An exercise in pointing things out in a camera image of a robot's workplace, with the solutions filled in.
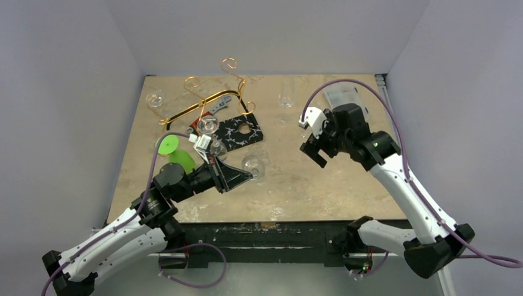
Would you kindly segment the short ribbed clear goblet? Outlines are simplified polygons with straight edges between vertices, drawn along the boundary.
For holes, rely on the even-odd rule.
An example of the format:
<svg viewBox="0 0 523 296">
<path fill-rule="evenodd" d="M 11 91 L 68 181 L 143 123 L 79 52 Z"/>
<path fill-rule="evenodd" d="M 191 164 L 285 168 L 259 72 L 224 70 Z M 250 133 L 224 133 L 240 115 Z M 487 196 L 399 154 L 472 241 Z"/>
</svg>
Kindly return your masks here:
<svg viewBox="0 0 523 296">
<path fill-rule="evenodd" d="M 252 175 L 251 181 L 262 182 L 265 179 L 265 164 L 257 155 L 248 155 L 242 159 L 242 169 Z"/>
</svg>

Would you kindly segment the clear stemmed glass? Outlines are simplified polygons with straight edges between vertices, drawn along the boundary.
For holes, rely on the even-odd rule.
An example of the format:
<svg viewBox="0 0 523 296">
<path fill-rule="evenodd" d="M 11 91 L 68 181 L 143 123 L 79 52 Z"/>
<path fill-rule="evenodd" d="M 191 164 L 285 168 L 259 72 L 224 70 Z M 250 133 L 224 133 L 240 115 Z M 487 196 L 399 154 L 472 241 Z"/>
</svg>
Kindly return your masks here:
<svg viewBox="0 0 523 296">
<path fill-rule="evenodd" d="M 218 139 L 216 132 L 218 131 L 220 122 L 214 115 L 203 116 L 197 123 L 197 130 L 200 134 L 204 134 L 211 137 L 211 143 L 209 146 L 209 152 L 225 161 L 227 158 L 227 148 L 225 144 Z"/>
</svg>

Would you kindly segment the green plastic wine glass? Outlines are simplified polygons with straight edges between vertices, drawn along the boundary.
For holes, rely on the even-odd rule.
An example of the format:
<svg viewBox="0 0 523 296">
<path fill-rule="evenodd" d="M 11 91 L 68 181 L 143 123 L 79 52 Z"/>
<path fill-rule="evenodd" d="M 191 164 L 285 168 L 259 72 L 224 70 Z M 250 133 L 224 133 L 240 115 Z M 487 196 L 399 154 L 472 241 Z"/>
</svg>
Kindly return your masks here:
<svg viewBox="0 0 523 296">
<path fill-rule="evenodd" d="M 167 156 L 169 163 L 180 164 L 187 174 L 196 168 L 196 162 L 193 157 L 187 151 L 179 148 L 177 135 L 166 136 L 161 141 L 157 153 L 161 156 Z"/>
</svg>

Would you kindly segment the clear round wine glass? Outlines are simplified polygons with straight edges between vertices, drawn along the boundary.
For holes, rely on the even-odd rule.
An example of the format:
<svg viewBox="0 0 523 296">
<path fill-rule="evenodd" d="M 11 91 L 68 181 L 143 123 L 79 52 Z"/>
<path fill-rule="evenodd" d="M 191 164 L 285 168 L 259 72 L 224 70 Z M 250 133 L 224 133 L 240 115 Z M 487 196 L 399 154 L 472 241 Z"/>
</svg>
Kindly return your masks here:
<svg viewBox="0 0 523 296">
<path fill-rule="evenodd" d="M 166 101 L 166 95 L 162 90 L 154 90 L 146 96 L 148 107 L 156 109 L 161 107 Z"/>
</svg>

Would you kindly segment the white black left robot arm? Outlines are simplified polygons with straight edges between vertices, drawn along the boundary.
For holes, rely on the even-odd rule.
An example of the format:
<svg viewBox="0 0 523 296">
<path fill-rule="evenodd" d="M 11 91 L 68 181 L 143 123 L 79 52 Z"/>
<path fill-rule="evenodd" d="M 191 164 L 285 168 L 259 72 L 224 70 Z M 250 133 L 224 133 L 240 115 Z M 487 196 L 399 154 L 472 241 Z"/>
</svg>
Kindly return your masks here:
<svg viewBox="0 0 523 296">
<path fill-rule="evenodd" d="M 49 278 L 41 294 L 53 287 L 57 295 L 91 295 L 96 281 L 136 259 L 187 249 L 186 233 L 175 219 L 176 203 L 211 188 L 229 192 L 252 178 L 217 157 L 190 173 L 178 163 L 167 163 L 115 221 L 69 250 L 51 250 L 42 257 Z"/>
</svg>

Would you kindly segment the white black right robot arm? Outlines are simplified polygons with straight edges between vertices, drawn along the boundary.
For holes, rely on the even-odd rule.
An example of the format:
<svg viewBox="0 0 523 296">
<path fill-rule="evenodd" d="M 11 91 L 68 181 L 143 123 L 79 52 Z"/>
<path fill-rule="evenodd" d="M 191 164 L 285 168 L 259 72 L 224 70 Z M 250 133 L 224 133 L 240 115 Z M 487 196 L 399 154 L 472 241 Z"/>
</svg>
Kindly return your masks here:
<svg viewBox="0 0 523 296">
<path fill-rule="evenodd" d="M 458 224 L 426 192 L 390 134 L 370 130 L 358 105 L 344 104 L 334 110 L 308 107 L 299 117 L 299 126 L 311 128 L 300 146 L 304 154 L 321 168 L 327 164 L 321 151 L 330 158 L 349 154 L 389 192 L 411 225 L 402 229 L 363 216 L 333 239 L 344 255 L 378 247 L 402 257 L 416 275 L 428 279 L 457 259 L 475 237 L 469 224 Z"/>
</svg>

